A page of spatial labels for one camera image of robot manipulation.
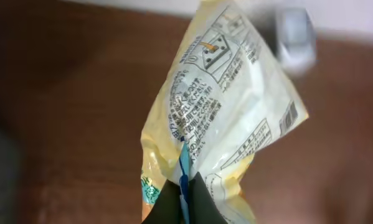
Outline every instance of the brown wooden floor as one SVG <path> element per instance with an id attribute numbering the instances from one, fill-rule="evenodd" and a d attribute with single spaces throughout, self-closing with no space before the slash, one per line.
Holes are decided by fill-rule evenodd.
<path id="1" fill-rule="evenodd" d="M 139 135 L 189 21 L 7 2 L 0 125 L 24 151 L 19 223 L 140 223 Z M 259 223 L 373 223 L 373 47 L 318 49 L 296 82 L 311 118 L 242 181 Z"/>

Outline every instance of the plastic bag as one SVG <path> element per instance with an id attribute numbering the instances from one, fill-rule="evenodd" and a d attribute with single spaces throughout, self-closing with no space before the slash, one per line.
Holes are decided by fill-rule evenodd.
<path id="1" fill-rule="evenodd" d="M 143 220 L 187 144 L 228 223 L 255 223 L 239 182 L 254 154 L 308 118 L 266 43 L 232 1 L 202 1 L 142 131 Z"/>

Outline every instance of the plastic packaging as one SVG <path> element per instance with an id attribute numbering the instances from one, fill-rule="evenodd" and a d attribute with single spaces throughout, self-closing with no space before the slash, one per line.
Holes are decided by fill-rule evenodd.
<path id="1" fill-rule="evenodd" d="M 166 180 L 200 172 L 228 223 L 255 223 L 239 182 L 254 154 L 308 118 L 266 43 L 232 1 L 202 1 L 142 131 L 143 220 Z"/>

